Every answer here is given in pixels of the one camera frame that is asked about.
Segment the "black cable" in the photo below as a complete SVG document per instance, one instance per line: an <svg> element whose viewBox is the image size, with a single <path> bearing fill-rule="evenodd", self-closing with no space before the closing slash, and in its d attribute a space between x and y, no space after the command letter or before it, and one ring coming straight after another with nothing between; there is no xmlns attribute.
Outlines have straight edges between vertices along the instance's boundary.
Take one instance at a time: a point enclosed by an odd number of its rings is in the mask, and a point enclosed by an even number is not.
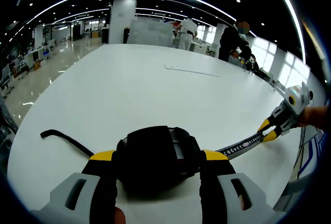
<svg viewBox="0 0 331 224"><path fill-rule="evenodd" d="M305 127L305 130L304 130L304 137L303 137L303 139L302 139L302 143L304 143L304 141L305 141L305 135L306 135L306 127ZM302 146L300 147L299 154L298 154L298 157L296 158L296 161L295 161L295 163L294 163L293 168L296 166L296 163L297 163L298 160L299 160L300 153L301 153L301 151L302 151L303 148L304 148L304 144L302 144Z"/></svg>
<svg viewBox="0 0 331 224"><path fill-rule="evenodd" d="M65 140L67 140L70 144L74 145L75 147L77 147L80 151L82 151L84 154L86 154L89 158L91 158L94 153L91 152L89 149L87 149L85 146L83 146L81 143L79 143L78 141L74 140L73 138L65 135L64 133L60 132L60 131L57 131L57 130L54 130L54 129L50 129L50 130L47 130L47 131L44 131L40 134L41 138L46 138L50 135L55 135L55 136L58 136L58 137L61 137Z"/></svg>

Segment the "cardboard box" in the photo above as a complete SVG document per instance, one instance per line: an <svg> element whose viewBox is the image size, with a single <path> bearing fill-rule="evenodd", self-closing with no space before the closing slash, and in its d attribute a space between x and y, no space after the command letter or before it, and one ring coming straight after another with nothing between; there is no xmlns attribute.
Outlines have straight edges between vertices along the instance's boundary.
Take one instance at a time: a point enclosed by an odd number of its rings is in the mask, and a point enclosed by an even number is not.
<svg viewBox="0 0 331 224"><path fill-rule="evenodd" d="M33 68L34 68L34 70L38 70L38 69L40 68L40 61L35 62L35 63L33 64Z"/></svg>

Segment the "glossy floor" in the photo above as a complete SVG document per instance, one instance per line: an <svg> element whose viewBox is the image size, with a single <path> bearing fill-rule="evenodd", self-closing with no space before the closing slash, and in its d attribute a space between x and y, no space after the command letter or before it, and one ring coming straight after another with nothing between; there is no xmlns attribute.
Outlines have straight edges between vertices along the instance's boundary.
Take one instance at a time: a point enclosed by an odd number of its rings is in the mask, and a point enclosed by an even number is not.
<svg viewBox="0 0 331 224"><path fill-rule="evenodd" d="M12 80L8 85L14 88L6 97L5 104L16 124L20 126L30 107L61 73L101 45L101 38L88 37L61 42L52 51L54 56L42 61L38 70L32 69Z"/></svg>

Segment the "white table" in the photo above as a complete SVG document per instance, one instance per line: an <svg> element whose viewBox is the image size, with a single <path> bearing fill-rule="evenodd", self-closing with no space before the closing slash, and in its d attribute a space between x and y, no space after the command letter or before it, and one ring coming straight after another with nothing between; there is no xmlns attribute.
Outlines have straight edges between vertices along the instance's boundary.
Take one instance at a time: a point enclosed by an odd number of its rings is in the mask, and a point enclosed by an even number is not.
<svg viewBox="0 0 331 224"><path fill-rule="evenodd" d="M214 72L220 77L167 70L164 64ZM41 209L50 191L87 158L58 137L57 129L92 152L115 149L132 131L156 125L181 127L201 149L216 150L254 134L282 97L244 70L179 49L136 44L104 45L58 77L24 118L14 140L8 178L25 206ZM274 206L296 159L300 130L260 144L231 160L266 193ZM118 183L116 206L127 223L201 223L199 175L174 188L167 199L131 201Z"/></svg>

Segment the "black jacket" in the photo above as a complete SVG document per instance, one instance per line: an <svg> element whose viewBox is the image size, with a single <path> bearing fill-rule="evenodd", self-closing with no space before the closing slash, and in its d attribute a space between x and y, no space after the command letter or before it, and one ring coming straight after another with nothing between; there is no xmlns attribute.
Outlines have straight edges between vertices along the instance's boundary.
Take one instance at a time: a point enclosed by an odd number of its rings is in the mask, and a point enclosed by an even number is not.
<svg viewBox="0 0 331 224"><path fill-rule="evenodd" d="M242 50L242 54L240 54L241 57L248 59L251 54L250 48L247 46L249 43L240 37L238 30L234 26L227 27L224 30L219 43L221 45L219 59L222 59L221 57L225 56L227 60L230 55L230 51L235 50L237 47L240 47Z"/></svg>

